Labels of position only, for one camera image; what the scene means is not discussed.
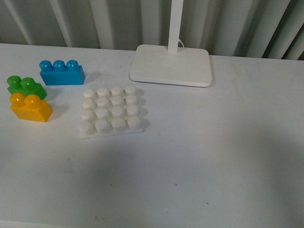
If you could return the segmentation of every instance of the yellow building block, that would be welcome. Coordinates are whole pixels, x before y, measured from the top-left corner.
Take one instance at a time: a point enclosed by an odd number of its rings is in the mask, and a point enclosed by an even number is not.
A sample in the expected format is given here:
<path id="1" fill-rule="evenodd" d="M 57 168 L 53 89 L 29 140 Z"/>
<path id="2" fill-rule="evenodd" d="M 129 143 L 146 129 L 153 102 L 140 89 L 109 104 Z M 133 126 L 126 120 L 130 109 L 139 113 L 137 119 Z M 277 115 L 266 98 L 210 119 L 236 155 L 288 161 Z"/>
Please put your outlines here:
<path id="1" fill-rule="evenodd" d="M 35 94 L 25 97 L 22 93 L 15 93 L 9 100 L 11 110 L 19 119 L 46 122 L 53 112 L 48 103 Z"/>

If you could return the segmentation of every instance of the white baseplate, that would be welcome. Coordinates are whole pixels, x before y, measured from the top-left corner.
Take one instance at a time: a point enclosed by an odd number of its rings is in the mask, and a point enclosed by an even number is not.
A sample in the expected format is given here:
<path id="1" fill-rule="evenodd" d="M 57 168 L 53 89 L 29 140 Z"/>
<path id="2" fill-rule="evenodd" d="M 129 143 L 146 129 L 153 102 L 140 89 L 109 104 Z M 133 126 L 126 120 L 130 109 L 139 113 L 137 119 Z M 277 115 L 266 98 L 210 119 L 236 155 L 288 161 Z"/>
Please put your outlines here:
<path id="1" fill-rule="evenodd" d="M 110 91 L 105 87 L 86 89 L 82 107 L 80 139 L 143 132 L 139 97 L 133 85 Z"/>
<path id="2" fill-rule="evenodd" d="M 139 82 L 207 87 L 211 84 L 209 54 L 199 48 L 179 47 L 177 53 L 166 46 L 138 46 L 130 78 Z"/>

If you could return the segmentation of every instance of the building block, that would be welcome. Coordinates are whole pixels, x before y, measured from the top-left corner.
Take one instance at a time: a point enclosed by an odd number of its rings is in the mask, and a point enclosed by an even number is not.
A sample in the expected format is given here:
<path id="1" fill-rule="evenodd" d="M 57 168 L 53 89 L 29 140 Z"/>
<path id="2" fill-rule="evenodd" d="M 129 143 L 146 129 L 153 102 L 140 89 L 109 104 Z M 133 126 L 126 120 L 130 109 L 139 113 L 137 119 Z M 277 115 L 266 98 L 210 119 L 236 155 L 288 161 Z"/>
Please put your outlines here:
<path id="1" fill-rule="evenodd" d="M 47 93 L 40 83 L 36 83 L 31 77 L 25 77 L 21 80 L 19 76 L 10 76 L 7 80 L 9 84 L 8 91 L 11 94 L 23 93 L 25 96 L 36 94 L 41 100 L 46 98 Z"/>
<path id="2" fill-rule="evenodd" d="M 143 132 L 135 86 L 86 89 L 83 95 L 81 139 Z"/>
<path id="3" fill-rule="evenodd" d="M 25 97 L 22 93 L 14 93 L 9 100 L 11 110 L 22 120 L 46 122 L 53 112 L 48 103 L 35 94 Z"/>
<path id="4" fill-rule="evenodd" d="M 83 85 L 85 82 L 84 70 L 75 60 L 68 61 L 66 65 L 61 60 L 56 60 L 53 65 L 43 60 L 39 66 L 40 75 L 47 86 Z"/>

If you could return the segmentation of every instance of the white lamp base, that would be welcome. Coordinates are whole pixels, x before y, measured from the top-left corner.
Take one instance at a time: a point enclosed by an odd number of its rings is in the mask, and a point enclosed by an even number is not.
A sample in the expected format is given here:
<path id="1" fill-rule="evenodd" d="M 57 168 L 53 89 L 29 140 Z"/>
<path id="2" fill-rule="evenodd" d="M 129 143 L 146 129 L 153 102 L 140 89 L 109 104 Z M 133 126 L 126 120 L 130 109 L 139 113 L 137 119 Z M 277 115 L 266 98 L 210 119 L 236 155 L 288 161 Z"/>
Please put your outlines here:
<path id="1" fill-rule="evenodd" d="M 130 70 L 139 82 L 207 87 L 212 81 L 206 50 L 179 47 L 177 53 L 166 46 L 140 45 Z"/>

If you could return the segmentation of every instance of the green building block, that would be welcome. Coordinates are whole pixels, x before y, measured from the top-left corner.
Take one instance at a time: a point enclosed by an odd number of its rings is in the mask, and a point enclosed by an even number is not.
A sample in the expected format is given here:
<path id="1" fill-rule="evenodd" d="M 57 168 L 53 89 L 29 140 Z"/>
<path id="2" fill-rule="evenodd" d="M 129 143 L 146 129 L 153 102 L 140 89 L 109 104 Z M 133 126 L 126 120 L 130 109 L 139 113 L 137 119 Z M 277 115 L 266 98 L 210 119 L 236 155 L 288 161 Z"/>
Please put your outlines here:
<path id="1" fill-rule="evenodd" d="M 43 100 L 47 93 L 40 83 L 36 83 L 33 78 L 25 77 L 21 80 L 19 76 L 10 76 L 7 80 L 9 84 L 8 91 L 11 94 L 23 93 L 25 96 L 30 94 L 36 94 L 41 100 Z"/>

